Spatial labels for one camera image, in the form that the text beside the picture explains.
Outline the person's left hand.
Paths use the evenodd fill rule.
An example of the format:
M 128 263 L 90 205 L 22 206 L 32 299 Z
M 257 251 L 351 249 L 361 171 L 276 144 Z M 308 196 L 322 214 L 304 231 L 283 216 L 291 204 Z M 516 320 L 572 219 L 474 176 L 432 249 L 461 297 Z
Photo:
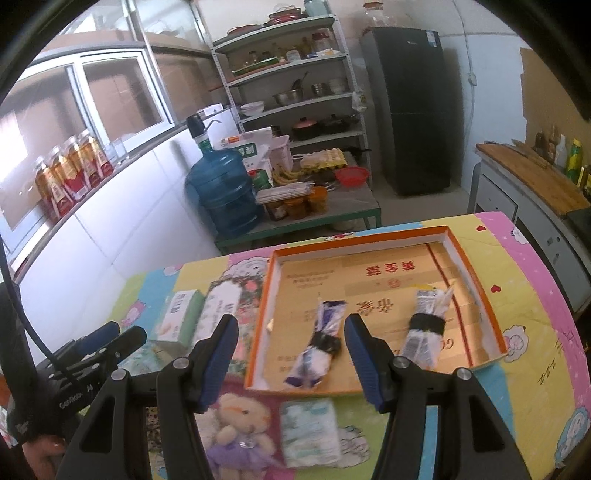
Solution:
M 67 444 L 62 438 L 42 435 L 21 445 L 24 457 L 39 480 L 54 480 L 56 467 L 53 459 L 63 455 Z

